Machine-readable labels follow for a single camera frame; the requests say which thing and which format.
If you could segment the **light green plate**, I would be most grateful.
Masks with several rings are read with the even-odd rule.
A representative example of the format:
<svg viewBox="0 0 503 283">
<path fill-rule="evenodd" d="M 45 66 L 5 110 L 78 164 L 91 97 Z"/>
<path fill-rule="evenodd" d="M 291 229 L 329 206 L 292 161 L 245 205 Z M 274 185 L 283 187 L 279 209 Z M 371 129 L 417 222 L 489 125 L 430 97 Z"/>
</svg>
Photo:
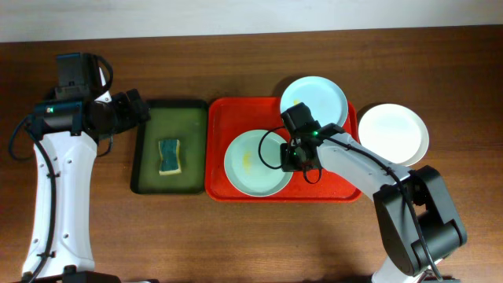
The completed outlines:
<svg viewBox="0 0 503 283">
<path fill-rule="evenodd" d="M 293 173 L 267 167 L 259 157 L 259 143 L 266 130 L 250 130 L 229 144 L 224 170 L 232 186 L 250 197 L 269 197 L 290 183 Z"/>
</svg>

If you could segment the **green yellow sponge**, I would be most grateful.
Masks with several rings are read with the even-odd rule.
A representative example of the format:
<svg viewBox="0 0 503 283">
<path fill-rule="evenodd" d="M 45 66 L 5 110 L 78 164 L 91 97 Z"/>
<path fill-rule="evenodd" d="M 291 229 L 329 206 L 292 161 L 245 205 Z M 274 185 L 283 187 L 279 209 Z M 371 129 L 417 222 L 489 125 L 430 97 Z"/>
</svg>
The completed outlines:
<svg viewBox="0 0 503 283">
<path fill-rule="evenodd" d="M 159 174 L 161 176 L 177 175 L 182 173 L 180 145 L 181 143 L 178 139 L 164 139 L 159 141 Z"/>
</svg>

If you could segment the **white plate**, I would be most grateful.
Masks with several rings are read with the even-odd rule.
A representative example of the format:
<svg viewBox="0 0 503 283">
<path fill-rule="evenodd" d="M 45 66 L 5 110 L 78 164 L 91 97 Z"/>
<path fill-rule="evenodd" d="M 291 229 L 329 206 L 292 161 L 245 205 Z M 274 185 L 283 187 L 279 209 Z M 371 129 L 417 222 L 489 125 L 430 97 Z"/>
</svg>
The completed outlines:
<svg viewBox="0 0 503 283">
<path fill-rule="evenodd" d="M 397 104 L 380 104 L 367 110 L 359 120 L 358 136 L 365 148 L 407 167 L 426 155 L 430 142 L 424 121 Z"/>
</svg>

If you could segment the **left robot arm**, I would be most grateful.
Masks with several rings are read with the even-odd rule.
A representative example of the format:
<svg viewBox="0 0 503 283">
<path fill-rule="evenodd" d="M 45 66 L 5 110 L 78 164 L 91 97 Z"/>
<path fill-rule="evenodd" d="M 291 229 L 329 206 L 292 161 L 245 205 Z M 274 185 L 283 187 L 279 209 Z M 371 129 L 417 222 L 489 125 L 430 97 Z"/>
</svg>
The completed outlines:
<svg viewBox="0 0 503 283">
<path fill-rule="evenodd" d="M 137 90 L 44 101 L 28 116 L 37 165 L 35 218 L 23 282 L 117 282 L 95 271 L 90 180 L 97 146 L 149 120 Z"/>
</svg>

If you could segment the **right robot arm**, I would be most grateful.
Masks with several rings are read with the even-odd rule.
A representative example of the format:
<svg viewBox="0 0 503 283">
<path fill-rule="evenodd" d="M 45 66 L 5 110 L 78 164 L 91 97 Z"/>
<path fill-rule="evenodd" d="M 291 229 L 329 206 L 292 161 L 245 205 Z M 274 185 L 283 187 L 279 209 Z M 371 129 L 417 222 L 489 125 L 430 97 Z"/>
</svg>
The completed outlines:
<svg viewBox="0 0 503 283">
<path fill-rule="evenodd" d="M 440 173 L 397 165 L 365 149 L 342 127 L 285 124 L 286 171 L 328 171 L 373 201 L 387 258 L 371 282 L 443 282 L 438 263 L 468 237 Z"/>
</svg>

